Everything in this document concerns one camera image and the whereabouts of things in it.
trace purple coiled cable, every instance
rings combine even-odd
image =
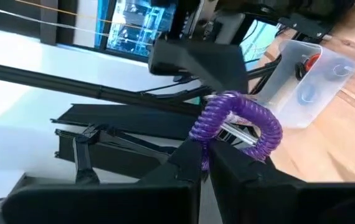
[[[202,170],[208,170],[208,145],[214,139],[230,112],[258,126],[261,135],[255,146],[241,149],[250,157],[264,161],[277,148],[283,137],[281,124],[270,110],[236,91],[227,91],[211,99],[192,127],[189,137],[202,143]]]

